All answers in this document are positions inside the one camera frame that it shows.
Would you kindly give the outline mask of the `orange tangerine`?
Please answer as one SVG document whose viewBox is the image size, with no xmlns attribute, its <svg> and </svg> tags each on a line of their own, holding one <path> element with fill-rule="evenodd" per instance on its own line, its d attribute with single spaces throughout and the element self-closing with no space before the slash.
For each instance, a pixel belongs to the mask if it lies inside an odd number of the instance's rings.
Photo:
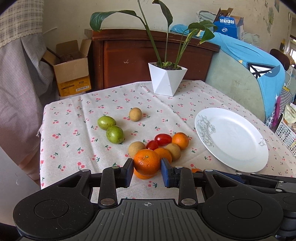
<svg viewBox="0 0 296 241">
<path fill-rule="evenodd" d="M 167 159 L 170 164 L 172 163 L 172 155 L 170 151 L 165 148 L 157 148 L 154 151 L 159 155 L 161 159 Z"/>
<path fill-rule="evenodd" d="M 201 169 L 191 169 L 192 173 L 203 173 L 203 171 Z"/>
<path fill-rule="evenodd" d="M 157 173 L 154 173 L 154 174 L 152 174 L 152 175 L 143 175 L 143 174 L 139 173 L 136 169 L 134 169 L 133 174 L 134 174 L 137 178 L 140 178 L 140 179 L 142 179 L 142 180 L 147 180 L 147 179 L 150 179 L 150 178 L 156 176 Z"/>
<path fill-rule="evenodd" d="M 153 176 L 161 168 L 159 154 L 150 149 L 138 151 L 133 158 L 135 170 L 143 176 Z"/>
<path fill-rule="evenodd" d="M 173 135 L 171 142 L 184 150 L 189 145 L 189 138 L 185 133 L 179 132 Z"/>
</svg>

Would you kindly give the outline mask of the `brown longan fruit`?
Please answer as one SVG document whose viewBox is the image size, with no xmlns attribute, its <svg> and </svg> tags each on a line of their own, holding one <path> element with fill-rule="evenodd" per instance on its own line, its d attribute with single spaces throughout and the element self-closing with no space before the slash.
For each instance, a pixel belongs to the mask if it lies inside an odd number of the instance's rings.
<svg viewBox="0 0 296 241">
<path fill-rule="evenodd" d="M 142 111 L 139 108 L 132 108 L 129 112 L 131 121 L 139 121 L 142 118 Z"/>
<path fill-rule="evenodd" d="M 168 150 L 172 156 L 172 161 L 177 161 L 181 157 L 181 149 L 178 145 L 170 143 L 165 146 L 165 149 Z"/>
<path fill-rule="evenodd" d="M 128 154 L 133 159 L 135 154 L 143 149 L 145 149 L 145 144 L 143 142 L 136 141 L 131 143 L 128 147 Z"/>
</svg>

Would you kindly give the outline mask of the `green jujube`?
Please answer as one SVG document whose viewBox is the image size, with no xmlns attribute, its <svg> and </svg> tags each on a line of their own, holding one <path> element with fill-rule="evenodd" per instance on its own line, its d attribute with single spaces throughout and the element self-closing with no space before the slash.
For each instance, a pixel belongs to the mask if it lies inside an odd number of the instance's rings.
<svg viewBox="0 0 296 241">
<path fill-rule="evenodd" d="M 102 130 L 106 131 L 110 126 L 116 125 L 116 120 L 110 116 L 103 115 L 97 120 L 97 124 Z"/>
<path fill-rule="evenodd" d="M 106 131 L 106 137 L 113 144 L 120 144 L 125 139 L 123 130 L 119 126 L 110 126 Z"/>
</svg>

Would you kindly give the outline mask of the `white floral plate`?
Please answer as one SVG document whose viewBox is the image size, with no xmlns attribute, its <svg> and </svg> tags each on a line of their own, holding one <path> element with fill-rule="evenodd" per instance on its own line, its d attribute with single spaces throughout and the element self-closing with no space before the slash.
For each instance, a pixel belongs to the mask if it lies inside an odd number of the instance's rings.
<svg viewBox="0 0 296 241">
<path fill-rule="evenodd" d="M 268 147 L 247 119 L 223 108 L 206 108 L 195 117 L 195 129 L 207 150 L 226 166 L 245 173 L 261 171 Z"/>
</svg>

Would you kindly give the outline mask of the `right red cherry tomato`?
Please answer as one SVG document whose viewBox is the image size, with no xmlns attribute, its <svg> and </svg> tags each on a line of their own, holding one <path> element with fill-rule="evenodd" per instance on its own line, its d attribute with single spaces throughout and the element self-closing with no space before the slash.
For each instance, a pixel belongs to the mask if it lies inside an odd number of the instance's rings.
<svg viewBox="0 0 296 241">
<path fill-rule="evenodd" d="M 166 133 L 160 133 L 154 137 L 159 146 L 165 146 L 171 143 L 172 137 Z"/>
</svg>

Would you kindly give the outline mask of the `red cherry tomato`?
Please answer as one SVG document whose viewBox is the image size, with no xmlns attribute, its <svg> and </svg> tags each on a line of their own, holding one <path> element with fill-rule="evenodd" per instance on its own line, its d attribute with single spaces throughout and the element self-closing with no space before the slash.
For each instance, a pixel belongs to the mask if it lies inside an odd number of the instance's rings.
<svg viewBox="0 0 296 241">
<path fill-rule="evenodd" d="M 151 140 L 147 143 L 146 148 L 149 150 L 155 150 L 159 147 L 159 144 L 155 140 Z"/>
<path fill-rule="evenodd" d="M 171 143 L 172 137 L 166 133 L 160 133 L 154 137 L 159 146 L 165 146 Z"/>
</svg>

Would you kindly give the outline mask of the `left red cherry tomato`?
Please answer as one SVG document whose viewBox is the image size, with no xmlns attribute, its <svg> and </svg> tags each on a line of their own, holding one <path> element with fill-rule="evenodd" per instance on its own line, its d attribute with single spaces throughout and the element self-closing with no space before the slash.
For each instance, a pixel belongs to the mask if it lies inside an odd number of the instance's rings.
<svg viewBox="0 0 296 241">
<path fill-rule="evenodd" d="M 147 143 L 146 148 L 149 150 L 155 150 L 159 147 L 159 144 L 155 140 L 151 140 Z"/>
</svg>

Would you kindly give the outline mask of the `cherry print tablecloth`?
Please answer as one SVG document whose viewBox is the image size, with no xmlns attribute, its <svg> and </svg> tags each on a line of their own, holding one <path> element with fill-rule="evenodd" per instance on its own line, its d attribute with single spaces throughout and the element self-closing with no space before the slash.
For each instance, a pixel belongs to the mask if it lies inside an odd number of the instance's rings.
<svg viewBox="0 0 296 241">
<path fill-rule="evenodd" d="M 131 121 L 132 108 L 142 111 Z M 40 181 L 46 188 L 82 169 L 100 173 L 110 166 L 122 166 L 128 147 L 135 141 L 147 143 L 160 133 L 178 132 L 189 137 L 177 165 L 212 168 L 231 173 L 232 169 L 206 149 L 195 131 L 194 119 L 205 108 L 224 108 L 250 121 L 264 137 L 269 160 L 262 173 L 295 176 L 295 156 L 254 114 L 236 101 L 202 81 L 183 81 L 173 97 L 155 95 L 149 82 L 136 82 L 83 94 L 46 105 L 41 127 Z M 116 120 L 125 139 L 111 143 L 97 120 L 107 115 Z"/>
</svg>

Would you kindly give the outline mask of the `white perforated basket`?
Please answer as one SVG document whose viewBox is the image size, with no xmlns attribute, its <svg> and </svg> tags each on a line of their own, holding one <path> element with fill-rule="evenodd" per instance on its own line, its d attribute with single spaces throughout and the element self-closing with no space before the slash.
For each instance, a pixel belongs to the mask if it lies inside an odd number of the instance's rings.
<svg viewBox="0 0 296 241">
<path fill-rule="evenodd" d="M 285 146 L 291 151 L 291 153 L 295 156 L 295 154 L 296 154 L 296 135 L 291 130 L 291 128 L 286 125 L 283 117 L 281 118 L 281 120 L 278 124 L 275 134 L 285 144 Z"/>
</svg>

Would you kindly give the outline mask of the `white geometric plant pot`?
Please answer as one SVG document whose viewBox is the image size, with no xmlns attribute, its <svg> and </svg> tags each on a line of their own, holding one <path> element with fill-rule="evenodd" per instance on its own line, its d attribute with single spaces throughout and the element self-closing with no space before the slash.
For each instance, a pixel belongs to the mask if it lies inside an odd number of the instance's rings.
<svg viewBox="0 0 296 241">
<path fill-rule="evenodd" d="M 178 70 L 165 70 L 156 66 L 156 63 L 148 63 L 154 94 L 173 97 L 187 68 L 181 67 Z"/>
</svg>

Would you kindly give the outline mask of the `blue cloth covered sofa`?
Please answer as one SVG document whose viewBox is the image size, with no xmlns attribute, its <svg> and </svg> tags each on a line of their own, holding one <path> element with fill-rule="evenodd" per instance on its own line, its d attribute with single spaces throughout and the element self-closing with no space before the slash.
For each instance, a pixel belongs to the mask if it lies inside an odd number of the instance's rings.
<svg viewBox="0 0 296 241">
<path fill-rule="evenodd" d="M 220 50 L 212 57 L 205 82 L 269 125 L 285 82 L 284 67 L 249 43 L 218 32 L 214 35 L 209 42 Z"/>
</svg>

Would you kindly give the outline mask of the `dark wooden cabinet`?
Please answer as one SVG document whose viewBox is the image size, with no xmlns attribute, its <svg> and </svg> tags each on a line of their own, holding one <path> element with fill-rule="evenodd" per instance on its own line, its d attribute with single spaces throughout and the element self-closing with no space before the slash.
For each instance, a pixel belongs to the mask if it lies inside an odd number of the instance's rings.
<svg viewBox="0 0 296 241">
<path fill-rule="evenodd" d="M 148 64 L 157 58 L 145 30 L 85 29 L 84 33 L 92 41 L 88 64 L 94 91 L 151 79 Z M 218 45 L 199 42 L 192 39 L 180 60 L 187 68 L 185 80 L 205 81 L 212 57 L 220 51 Z"/>
</svg>

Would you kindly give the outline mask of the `open cardboard box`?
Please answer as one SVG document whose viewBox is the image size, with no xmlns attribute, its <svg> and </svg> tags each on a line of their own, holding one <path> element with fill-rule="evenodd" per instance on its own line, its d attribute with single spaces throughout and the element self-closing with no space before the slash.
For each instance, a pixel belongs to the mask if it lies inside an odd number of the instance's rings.
<svg viewBox="0 0 296 241">
<path fill-rule="evenodd" d="M 68 41 L 56 45 L 56 51 L 47 49 L 43 59 L 53 67 L 59 95 L 67 97 L 91 90 L 88 67 L 90 39 Z"/>
</svg>

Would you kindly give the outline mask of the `checkered fabric cover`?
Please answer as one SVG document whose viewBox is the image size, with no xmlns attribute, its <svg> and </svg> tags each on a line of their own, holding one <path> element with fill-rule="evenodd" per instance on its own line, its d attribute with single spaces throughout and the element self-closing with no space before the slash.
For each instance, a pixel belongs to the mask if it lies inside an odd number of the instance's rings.
<svg viewBox="0 0 296 241">
<path fill-rule="evenodd" d="M 44 1 L 16 1 L 1 14 L 1 148 L 34 181 L 44 106 L 57 96 L 42 61 L 43 11 Z"/>
</svg>

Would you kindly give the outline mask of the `blue cardboard box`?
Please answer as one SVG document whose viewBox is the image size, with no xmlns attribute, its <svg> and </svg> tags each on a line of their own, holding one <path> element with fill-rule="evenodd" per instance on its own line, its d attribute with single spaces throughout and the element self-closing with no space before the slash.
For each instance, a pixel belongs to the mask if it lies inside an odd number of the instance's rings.
<svg viewBox="0 0 296 241">
<path fill-rule="evenodd" d="M 219 9 L 213 21 L 213 24 L 217 27 L 215 32 L 243 41 L 244 18 L 231 15 L 232 11 L 233 8 Z"/>
</svg>

